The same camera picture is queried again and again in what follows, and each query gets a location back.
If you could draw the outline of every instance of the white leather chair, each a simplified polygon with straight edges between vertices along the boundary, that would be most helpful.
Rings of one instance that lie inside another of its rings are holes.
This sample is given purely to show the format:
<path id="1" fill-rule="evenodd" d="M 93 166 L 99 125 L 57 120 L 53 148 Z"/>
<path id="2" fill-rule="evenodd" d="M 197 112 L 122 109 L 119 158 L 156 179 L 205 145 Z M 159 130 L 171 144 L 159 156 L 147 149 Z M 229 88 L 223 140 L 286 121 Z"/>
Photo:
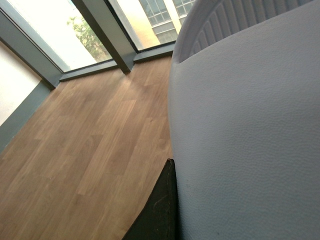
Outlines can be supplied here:
<path id="1" fill-rule="evenodd" d="M 267 20 L 255 10 L 256 24 L 237 17 L 248 28 L 230 24 L 230 34 L 208 40 L 212 19 L 231 16 L 229 3 L 237 16 L 240 2 L 270 1 L 198 0 L 173 51 L 168 109 L 181 237 L 317 240 L 320 1 L 284 1 L 297 8 Z"/>

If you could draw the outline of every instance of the laminate floorboard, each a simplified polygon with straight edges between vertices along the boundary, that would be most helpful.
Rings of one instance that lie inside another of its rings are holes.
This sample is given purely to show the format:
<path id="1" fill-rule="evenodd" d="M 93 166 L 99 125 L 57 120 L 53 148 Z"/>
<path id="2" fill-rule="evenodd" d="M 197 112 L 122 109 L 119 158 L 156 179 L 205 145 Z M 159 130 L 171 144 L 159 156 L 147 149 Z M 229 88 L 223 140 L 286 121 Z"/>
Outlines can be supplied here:
<path id="1" fill-rule="evenodd" d="M 0 154 L 0 240 L 119 240 L 172 158 L 171 58 L 62 82 Z"/>

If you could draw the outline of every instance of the green foliage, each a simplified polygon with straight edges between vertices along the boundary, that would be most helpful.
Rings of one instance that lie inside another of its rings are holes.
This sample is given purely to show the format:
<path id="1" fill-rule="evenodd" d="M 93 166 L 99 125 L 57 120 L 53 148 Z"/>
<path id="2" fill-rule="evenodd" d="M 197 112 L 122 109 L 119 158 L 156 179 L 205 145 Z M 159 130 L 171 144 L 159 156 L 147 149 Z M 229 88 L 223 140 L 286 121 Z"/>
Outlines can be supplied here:
<path id="1" fill-rule="evenodd" d="M 106 48 L 83 17 L 70 17 L 66 24 L 72 26 L 76 37 L 97 62 L 110 58 Z"/>

